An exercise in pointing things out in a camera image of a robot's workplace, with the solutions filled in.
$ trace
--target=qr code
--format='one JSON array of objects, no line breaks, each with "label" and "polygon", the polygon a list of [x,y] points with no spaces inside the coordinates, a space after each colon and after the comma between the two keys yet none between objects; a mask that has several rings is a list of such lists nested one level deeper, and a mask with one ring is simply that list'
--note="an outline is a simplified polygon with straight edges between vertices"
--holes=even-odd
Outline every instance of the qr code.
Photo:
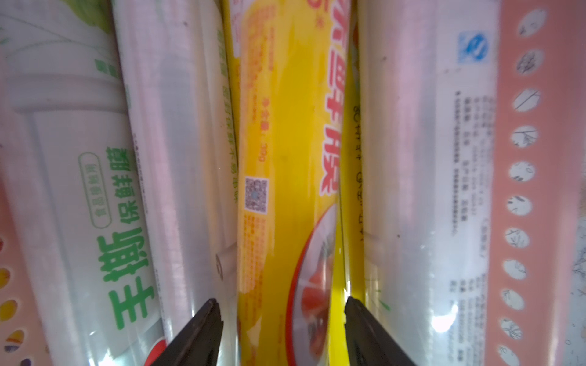
[{"label": "qr code", "polygon": [[244,208],[259,214],[267,213],[268,179],[246,177]]}]

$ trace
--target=red chinese text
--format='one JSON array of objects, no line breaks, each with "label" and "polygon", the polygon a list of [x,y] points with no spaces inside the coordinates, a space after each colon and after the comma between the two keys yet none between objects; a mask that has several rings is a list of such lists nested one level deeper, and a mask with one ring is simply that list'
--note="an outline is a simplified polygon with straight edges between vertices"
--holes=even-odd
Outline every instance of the red chinese text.
[{"label": "red chinese text", "polygon": [[326,110],[331,121],[342,124],[344,116],[344,91],[346,90],[346,60],[335,49],[330,51],[328,84],[330,94],[326,95]]},{"label": "red chinese text", "polygon": [[324,134],[326,138],[323,142],[322,151],[323,178],[319,194],[321,196],[324,194],[329,196],[338,191],[342,134],[337,129],[328,125],[324,128]]},{"label": "red chinese text", "polygon": [[337,0],[333,6],[332,40],[342,45],[344,52],[348,49],[348,29],[350,28],[349,0]]},{"label": "red chinese text", "polygon": [[268,117],[270,113],[268,112],[268,106],[271,104],[271,101],[268,98],[263,98],[263,108],[260,112],[260,129],[261,131],[267,131],[269,128]]}]

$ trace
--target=roll of plastic film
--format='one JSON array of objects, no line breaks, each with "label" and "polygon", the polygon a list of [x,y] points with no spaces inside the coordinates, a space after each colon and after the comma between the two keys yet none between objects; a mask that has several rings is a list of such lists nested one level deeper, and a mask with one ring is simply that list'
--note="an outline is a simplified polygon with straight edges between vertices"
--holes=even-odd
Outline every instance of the roll of plastic film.
[{"label": "roll of plastic film", "polygon": [[241,364],[325,364],[350,1],[243,15]]},{"label": "roll of plastic film", "polygon": [[108,4],[0,4],[6,189],[55,365],[164,347]]},{"label": "roll of plastic film", "polygon": [[362,213],[362,144],[360,138],[360,81],[356,1],[352,1],[346,101],[340,162],[340,209],[346,291],[364,302],[364,231]]},{"label": "roll of plastic film", "polygon": [[364,302],[364,245],[362,230],[362,153],[358,80],[358,24],[352,1],[349,52],[346,66],[344,123],[340,149],[338,230],[334,254],[332,304],[329,326],[329,363],[349,365],[344,308],[348,296]]},{"label": "roll of plastic film", "polygon": [[222,0],[226,56],[230,73],[230,93],[234,111],[236,146],[240,134],[240,23],[242,22],[242,0]]},{"label": "roll of plastic film", "polygon": [[50,366],[49,348],[0,177],[0,361]]},{"label": "roll of plastic film", "polygon": [[233,364],[238,175],[220,9],[120,0],[114,16],[166,338],[215,297],[219,364]]},{"label": "roll of plastic film", "polygon": [[499,8],[359,1],[366,305],[419,366],[483,363]]}]

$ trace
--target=cling film box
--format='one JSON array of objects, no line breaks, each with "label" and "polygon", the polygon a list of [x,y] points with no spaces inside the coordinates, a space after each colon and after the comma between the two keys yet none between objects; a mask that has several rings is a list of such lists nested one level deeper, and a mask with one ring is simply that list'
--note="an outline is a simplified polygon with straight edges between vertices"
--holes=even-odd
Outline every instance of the cling film box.
[{"label": "cling film box", "polygon": [[326,362],[349,18],[350,0],[243,5],[242,365]]}]

